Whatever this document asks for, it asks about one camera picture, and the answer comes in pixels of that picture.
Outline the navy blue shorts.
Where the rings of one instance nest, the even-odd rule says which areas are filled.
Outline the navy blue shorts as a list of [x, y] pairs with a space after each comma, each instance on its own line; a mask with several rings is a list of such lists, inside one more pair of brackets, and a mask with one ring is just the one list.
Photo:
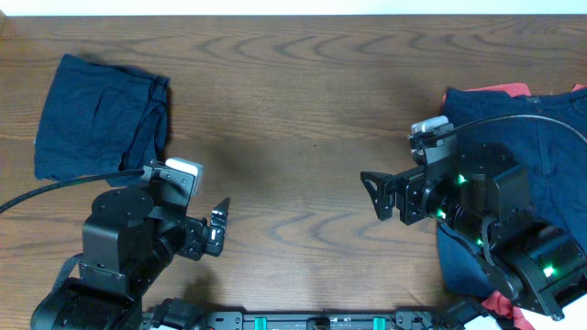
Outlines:
[[34, 174], [64, 182], [140, 170], [168, 137], [170, 79], [128, 66], [61, 58], [35, 139]]

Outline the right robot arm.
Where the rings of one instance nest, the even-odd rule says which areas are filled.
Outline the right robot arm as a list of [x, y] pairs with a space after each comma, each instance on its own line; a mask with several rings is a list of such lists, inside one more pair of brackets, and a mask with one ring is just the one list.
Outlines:
[[586, 257], [562, 228], [534, 214], [526, 168], [504, 145], [449, 145], [416, 155], [417, 167], [360, 179], [380, 220], [434, 218], [456, 234], [493, 287], [520, 308], [560, 321], [586, 293]]

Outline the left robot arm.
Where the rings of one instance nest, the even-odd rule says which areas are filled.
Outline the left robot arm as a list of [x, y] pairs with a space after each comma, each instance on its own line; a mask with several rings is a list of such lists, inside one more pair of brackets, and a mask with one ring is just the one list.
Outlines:
[[142, 300], [175, 256], [222, 253], [230, 200], [209, 219], [187, 214], [187, 185], [162, 179], [104, 192], [83, 224], [83, 251], [66, 260], [34, 310], [33, 329], [205, 329], [205, 311], [178, 298]]

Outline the red garment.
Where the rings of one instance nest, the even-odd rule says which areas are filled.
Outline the red garment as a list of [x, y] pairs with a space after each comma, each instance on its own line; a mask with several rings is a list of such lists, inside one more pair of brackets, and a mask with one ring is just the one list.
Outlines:
[[[531, 94], [528, 86], [520, 82], [465, 91], [476, 90], [504, 90], [514, 95]], [[532, 328], [533, 325], [527, 321], [522, 310], [513, 306], [492, 287], [473, 257], [452, 236], [452, 232], [447, 228], [437, 231], [439, 263], [443, 280], [449, 290], [458, 294], [479, 296], [483, 299], [483, 307], [512, 320], [515, 327], [519, 329]]]

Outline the navy blue garment in pile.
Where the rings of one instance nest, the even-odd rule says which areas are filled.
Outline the navy blue garment in pile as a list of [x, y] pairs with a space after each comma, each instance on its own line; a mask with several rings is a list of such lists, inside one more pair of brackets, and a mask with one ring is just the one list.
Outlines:
[[504, 90], [449, 89], [442, 113], [456, 127], [486, 117], [511, 119], [458, 135], [461, 146], [506, 145], [528, 170], [535, 213], [586, 243], [586, 90], [554, 95], [514, 95]]

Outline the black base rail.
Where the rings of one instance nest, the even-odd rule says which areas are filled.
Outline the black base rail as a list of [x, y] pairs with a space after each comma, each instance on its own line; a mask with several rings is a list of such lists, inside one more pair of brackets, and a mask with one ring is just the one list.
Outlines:
[[464, 329], [488, 315], [472, 300], [447, 308], [402, 308], [380, 313], [207, 312], [179, 299], [167, 299], [143, 314], [139, 330], [427, 330]]

